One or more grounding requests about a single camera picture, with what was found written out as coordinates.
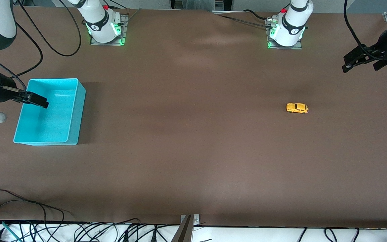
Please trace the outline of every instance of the green led light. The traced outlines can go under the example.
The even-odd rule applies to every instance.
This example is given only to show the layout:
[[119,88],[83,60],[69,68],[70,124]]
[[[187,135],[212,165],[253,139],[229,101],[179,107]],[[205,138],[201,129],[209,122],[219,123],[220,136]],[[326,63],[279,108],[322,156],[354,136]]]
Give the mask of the green led light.
[[89,26],[86,25],[86,27],[87,27],[87,32],[89,33],[89,35],[92,36],[92,33],[90,32]]
[[112,28],[113,28],[113,31],[114,31],[115,34],[119,34],[118,31],[117,31],[117,29],[115,28],[115,25],[114,25],[114,24],[112,24]]

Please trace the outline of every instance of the table surface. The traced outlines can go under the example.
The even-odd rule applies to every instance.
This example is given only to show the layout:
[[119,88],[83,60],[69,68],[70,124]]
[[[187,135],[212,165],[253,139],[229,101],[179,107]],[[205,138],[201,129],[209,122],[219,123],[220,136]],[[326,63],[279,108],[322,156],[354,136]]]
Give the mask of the table surface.
[[[75,49],[65,9],[28,11],[57,50]],[[313,14],[303,49],[279,50],[267,49],[264,29],[209,12],[140,10],[125,46],[89,46],[81,26],[72,57],[15,16],[44,52],[23,80],[78,78],[87,94],[76,146],[14,144],[21,105],[0,103],[0,188],[76,221],[170,224],[199,213],[206,225],[387,227],[387,72],[342,72],[356,46],[343,15]],[[380,15],[349,18],[367,45],[387,28]],[[0,51],[16,73],[38,58],[22,32]],[[288,102],[310,112],[287,113]],[[23,203],[0,217],[43,219]]]

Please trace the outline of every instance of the mounting plate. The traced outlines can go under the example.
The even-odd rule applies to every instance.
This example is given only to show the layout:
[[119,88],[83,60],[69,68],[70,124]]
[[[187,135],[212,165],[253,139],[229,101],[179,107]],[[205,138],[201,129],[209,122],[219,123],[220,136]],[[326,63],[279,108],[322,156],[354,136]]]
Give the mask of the mounting plate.
[[[180,223],[183,222],[183,219],[187,216],[188,214],[182,214],[180,217]],[[199,214],[194,214],[194,225],[198,225],[200,223],[200,215]]]
[[126,39],[126,31],[128,29],[128,15],[123,14],[117,14],[115,16],[114,23],[119,24],[120,26],[116,27],[116,29],[120,29],[120,35],[118,35],[116,38],[114,38],[113,41],[110,41],[109,43],[99,43],[97,42],[92,36],[90,38],[90,45],[103,45],[103,46],[121,46],[125,45],[125,39]]

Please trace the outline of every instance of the power cord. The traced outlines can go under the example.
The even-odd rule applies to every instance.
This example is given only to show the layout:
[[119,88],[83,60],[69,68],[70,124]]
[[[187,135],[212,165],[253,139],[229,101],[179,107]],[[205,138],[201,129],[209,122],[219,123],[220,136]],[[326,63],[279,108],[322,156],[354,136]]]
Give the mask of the power cord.
[[117,3],[117,2],[115,2],[115,1],[113,1],[113,0],[109,0],[109,1],[115,3],[115,4],[119,5],[119,6],[121,6],[121,7],[124,8],[124,9],[126,9],[126,7],[123,6],[123,5],[121,5],[120,3]]
[[37,32],[40,34],[41,38],[45,41],[45,43],[46,43],[46,44],[47,44],[47,45],[48,45],[55,53],[57,53],[58,55],[65,56],[65,57],[69,57],[69,56],[75,55],[75,54],[79,51],[79,49],[80,49],[80,47],[81,47],[81,45],[82,45],[82,36],[81,36],[81,33],[80,33],[79,26],[78,26],[78,24],[77,24],[77,22],[76,22],[76,20],[75,20],[75,18],[74,18],[74,16],[73,16],[73,14],[71,13],[71,11],[66,7],[66,5],[62,2],[62,0],[59,0],[59,2],[62,3],[62,5],[65,7],[65,9],[66,9],[66,10],[68,11],[68,13],[70,14],[70,16],[71,16],[71,18],[72,18],[74,24],[76,25],[77,32],[78,32],[78,35],[79,35],[79,45],[78,45],[77,49],[76,49],[73,53],[71,53],[71,54],[62,54],[62,53],[60,53],[59,51],[55,50],[55,48],[53,48],[53,46],[46,40],[46,38],[44,37],[44,35],[43,35],[43,34],[41,33],[41,31],[38,29],[37,25],[34,23],[34,21],[32,20],[31,16],[29,16],[29,14],[28,14],[28,12],[26,11],[26,9],[25,9],[25,7],[23,6],[23,4],[21,4],[21,3],[19,2],[19,5],[20,5],[20,8],[22,8],[23,12],[26,14],[26,17],[28,17],[29,21],[31,21],[31,23],[32,23],[32,25],[34,26],[34,28],[35,28],[35,29],[37,30]]
[[241,20],[241,19],[238,19],[238,18],[232,18],[232,17],[228,17],[228,16],[224,16],[224,15],[219,15],[220,17],[224,17],[224,18],[228,18],[228,19],[231,19],[231,20],[234,20],[234,21],[237,21],[237,22],[241,22],[241,23],[246,23],[246,24],[250,24],[250,25],[254,25],[254,26],[260,26],[260,27],[263,27],[263,28],[266,28],[266,29],[271,29],[272,27],[271,26],[266,26],[266,25],[261,25],[261,24],[257,24],[257,23],[252,23],[252,22],[249,22],[249,21],[246,21],[246,20]]
[[158,242],[156,240],[156,232],[158,231],[158,226],[155,225],[155,229],[153,230],[153,235],[152,235],[152,239],[150,240],[150,242]]
[[35,47],[38,49],[38,52],[40,52],[40,60],[37,62],[37,64],[35,64],[35,66],[33,66],[33,67],[29,68],[28,70],[26,70],[26,71],[24,71],[24,72],[21,72],[21,73],[15,75],[15,76],[12,76],[12,77],[10,77],[10,78],[19,77],[19,76],[21,76],[21,75],[23,75],[23,74],[26,74],[26,73],[28,73],[28,72],[34,70],[35,68],[37,68],[37,66],[39,66],[39,65],[41,64],[41,62],[43,62],[43,51],[41,51],[40,46],[38,46],[38,44],[36,43],[36,41],[28,34],[28,32],[26,32],[25,29],[22,28],[22,26],[20,26],[19,23],[16,22],[16,25],[17,25],[17,27],[18,27],[20,30],[22,30],[22,32],[23,32],[23,33],[24,33],[24,34],[32,41],[32,43],[33,43],[33,44],[35,45]]
[[105,0],[103,0],[103,1],[104,1],[104,3],[109,7],[109,9],[120,9],[120,8],[118,8],[118,7],[109,5],[109,3],[107,3]]
[[24,198],[23,196],[19,196],[19,195],[15,194],[15,193],[13,193],[13,192],[11,192],[11,191],[9,191],[9,190],[0,189],[0,191],[5,192],[5,193],[8,193],[8,194],[10,194],[11,196],[14,196],[14,197],[18,198],[18,199],[14,199],[14,200],[10,200],[10,201],[4,202],[3,204],[0,205],[0,207],[2,207],[3,205],[6,205],[6,204],[8,204],[8,203],[11,203],[11,202],[18,202],[18,201],[24,201],[24,202],[29,202],[29,203],[32,203],[32,204],[39,205],[39,206],[41,207],[41,209],[43,210],[43,213],[44,213],[44,226],[46,227],[46,231],[47,231],[47,232],[49,233],[49,235],[50,235],[49,240],[50,240],[50,239],[55,239],[55,241],[60,242],[58,239],[56,239],[56,238],[54,237],[54,234],[55,234],[55,233],[58,231],[58,229],[61,227],[62,223],[57,227],[57,229],[56,229],[53,233],[51,233],[51,232],[49,231],[49,227],[47,227],[47,216],[46,216],[47,213],[46,213],[46,208],[49,208],[49,209],[53,209],[53,210],[59,211],[59,212],[62,214],[62,220],[61,220],[61,222],[63,222],[64,219],[65,219],[65,213],[64,213],[63,210],[61,210],[61,209],[59,209],[59,208],[56,208],[56,207],[53,207],[53,206],[49,206],[49,205],[40,203],[40,202],[36,202],[36,201],[33,201],[33,200],[26,199],[26,198]]
[[253,12],[250,9],[244,9],[243,12],[251,12],[253,15],[255,15],[256,18],[259,18],[259,19],[262,19],[262,20],[267,20],[267,18],[264,18],[264,17],[261,17],[261,16],[257,15],[256,12]]
[[373,56],[372,54],[370,54],[370,52],[367,51],[367,49],[365,49],[365,45],[362,44],[361,41],[359,40],[359,38],[356,36],[355,31],[353,30],[352,26],[349,23],[349,19],[347,18],[347,1],[348,0],[344,0],[344,8],[343,8],[344,21],[346,22],[346,25],[349,28],[349,31],[352,34],[353,38],[355,39],[356,43],[358,43],[359,48],[361,48],[361,50],[364,51],[364,53],[366,55],[368,55],[368,57],[370,57],[371,59],[384,60],[384,58],[377,58],[377,57]]
[[301,242],[302,237],[304,236],[304,234],[305,234],[306,231],[307,231],[307,227],[304,227],[304,230],[302,231],[301,236],[300,236],[300,238],[298,239],[298,242]]
[[[327,231],[330,231],[332,233],[332,236],[334,237],[334,240],[332,240],[331,238],[328,237],[328,234],[327,234]],[[335,236],[334,232],[332,231],[332,229],[330,228],[325,228],[324,229],[324,234],[325,234],[325,237],[329,240],[329,242],[338,242],[337,241],[337,237]]]

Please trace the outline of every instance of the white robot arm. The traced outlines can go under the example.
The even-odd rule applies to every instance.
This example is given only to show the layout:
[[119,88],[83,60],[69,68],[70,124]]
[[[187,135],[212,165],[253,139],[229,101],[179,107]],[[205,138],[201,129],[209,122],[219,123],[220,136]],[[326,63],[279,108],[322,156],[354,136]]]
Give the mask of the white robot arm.
[[278,26],[270,35],[281,46],[293,46],[302,38],[307,19],[313,12],[311,0],[291,0],[289,9],[278,14]]
[[68,0],[82,14],[92,37],[100,43],[108,43],[121,34],[118,24],[120,13],[103,8],[99,0]]

